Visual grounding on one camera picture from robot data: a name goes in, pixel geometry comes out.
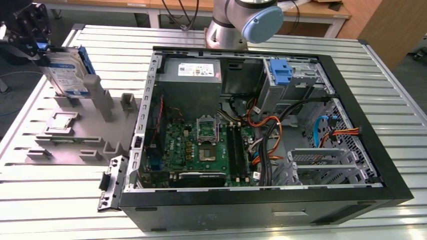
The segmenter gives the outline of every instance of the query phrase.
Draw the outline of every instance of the wooden table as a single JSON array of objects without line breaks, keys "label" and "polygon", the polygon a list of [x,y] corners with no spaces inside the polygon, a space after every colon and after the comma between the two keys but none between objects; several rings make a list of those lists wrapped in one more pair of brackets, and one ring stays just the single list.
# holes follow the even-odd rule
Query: wooden table
[{"label": "wooden table", "polygon": [[[198,16],[213,16],[214,1],[215,0],[199,1]],[[161,28],[159,16],[162,14],[169,14],[162,0],[39,0],[38,2],[44,3],[50,9],[149,14],[153,28]],[[173,15],[183,15],[182,6],[178,0],[165,0],[165,2]],[[182,3],[189,15],[194,16],[197,0],[182,0]],[[294,23],[297,15],[297,8],[290,9],[285,12],[283,21]],[[345,6],[341,7],[339,11],[329,9],[327,3],[315,1],[299,6],[301,23],[329,24],[325,36],[322,36],[325,38],[337,37],[346,19],[350,18],[351,14]]]}]

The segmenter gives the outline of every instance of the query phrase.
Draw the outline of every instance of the white sticker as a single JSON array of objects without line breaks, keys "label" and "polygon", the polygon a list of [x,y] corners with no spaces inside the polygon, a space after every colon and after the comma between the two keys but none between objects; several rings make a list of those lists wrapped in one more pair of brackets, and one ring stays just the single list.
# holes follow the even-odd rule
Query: white sticker
[{"label": "white sticker", "polygon": [[83,76],[78,73],[75,65],[51,63],[48,70],[66,96],[76,98],[90,96],[90,91],[83,84]]},{"label": "white sticker", "polygon": [[128,3],[127,5],[134,7],[147,7],[146,4],[140,4],[140,3]]},{"label": "white sticker", "polygon": [[262,178],[262,174],[258,171],[255,171],[254,172],[254,179],[261,180],[261,178]]},{"label": "white sticker", "polygon": [[178,66],[178,76],[214,77],[214,64],[182,63]]},{"label": "white sticker", "polygon": [[254,106],[254,111],[255,111],[258,114],[261,114],[261,112],[262,112],[262,110],[261,110],[257,106]]}]

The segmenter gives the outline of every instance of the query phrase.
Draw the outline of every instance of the power supply label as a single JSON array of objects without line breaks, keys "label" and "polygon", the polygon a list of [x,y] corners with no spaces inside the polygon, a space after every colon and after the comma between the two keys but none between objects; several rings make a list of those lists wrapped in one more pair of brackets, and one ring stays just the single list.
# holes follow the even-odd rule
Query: power supply label
[{"label": "power supply label", "polygon": [[80,76],[75,65],[52,63],[50,65],[50,71],[54,80],[67,97],[84,98],[90,95],[90,91],[83,85],[84,76]]},{"label": "power supply label", "polygon": [[214,64],[209,63],[181,63],[178,66],[178,76],[187,77],[214,77]]}]

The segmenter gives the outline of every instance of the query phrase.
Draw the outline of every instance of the floor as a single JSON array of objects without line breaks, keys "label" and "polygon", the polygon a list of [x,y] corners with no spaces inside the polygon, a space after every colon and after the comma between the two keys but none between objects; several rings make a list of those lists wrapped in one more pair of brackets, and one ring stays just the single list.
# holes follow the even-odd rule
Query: floor
[{"label": "floor", "polygon": [[[52,15],[50,16],[54,32],[51,35],[51,42],[52,45],[56,46],[63,44],[74,24],[78,23],[122,27],[150,26],[149,16],[144,14],[135,16],[132,13],[63,10],[60,16],[62,18],[58,20],[54,19]],[[179,29],[179,26],[177,26],[175,23],[171,23],[167,16],[162,16],[161,22],[163,28]],[[179,18],[178,22],[181,24],[187,24],[186,17]],[[211,19],[209,17],[198,17],[194,29],[203,30],[209,27],[210,22]],[[40,70],[32,63],[14,66],[0,58],[0,78],[10,86],[8,92],[0,94],[0,139],[6,135],[19,110],[39,82],[42,74],[38,72],[40,72]],[[427,112],[427,65],[414,61],[413,57],[407,56],[395,69],[394,74],[421,108]]]}]

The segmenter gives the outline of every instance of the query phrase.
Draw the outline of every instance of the metal table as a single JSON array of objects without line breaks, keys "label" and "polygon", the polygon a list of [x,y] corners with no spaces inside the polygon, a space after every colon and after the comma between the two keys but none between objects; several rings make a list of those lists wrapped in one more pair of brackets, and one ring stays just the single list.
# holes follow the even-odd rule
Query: metal table
[{"label": "metal table", "polygon": [[[202,31],[87,25],[64,46],[87,47],[112,96],[143,96],[153,46],[205,47]],[[28,165],[27,149],[58,107],[43,77],[0,143],[0,239],[414,239],[427,238],[427,117],[369,45],[275,36],[251,50],[331,55],[415,199],[335,226],[142,232],[123,212],[98,213],[104,166]]]}]

